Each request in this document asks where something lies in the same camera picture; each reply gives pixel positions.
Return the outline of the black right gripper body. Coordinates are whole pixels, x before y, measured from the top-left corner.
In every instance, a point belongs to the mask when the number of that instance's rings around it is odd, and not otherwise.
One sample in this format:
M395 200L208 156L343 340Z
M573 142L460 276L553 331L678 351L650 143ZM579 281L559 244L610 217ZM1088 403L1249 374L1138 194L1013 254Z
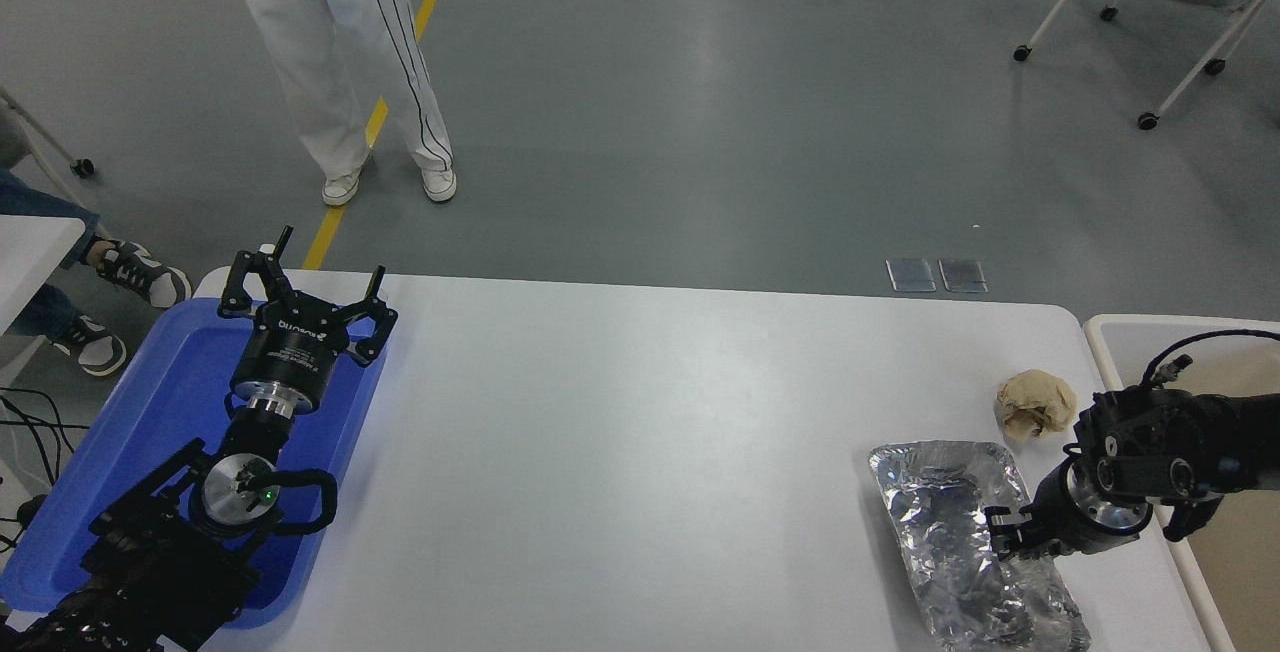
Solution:
M1071 464L1060 464L1038 485L1027 512L1027 555L1065 556L1085 552L1091 519L1071 496Z

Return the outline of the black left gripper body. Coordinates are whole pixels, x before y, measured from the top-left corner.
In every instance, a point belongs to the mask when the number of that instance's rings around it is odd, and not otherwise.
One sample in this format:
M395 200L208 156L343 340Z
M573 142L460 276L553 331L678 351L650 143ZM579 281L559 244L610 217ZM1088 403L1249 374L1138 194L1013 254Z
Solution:
M320 405L337 359L349 343L339 311L329 302L260 304L230 391L250 400L276 386L293 391L302 405Z

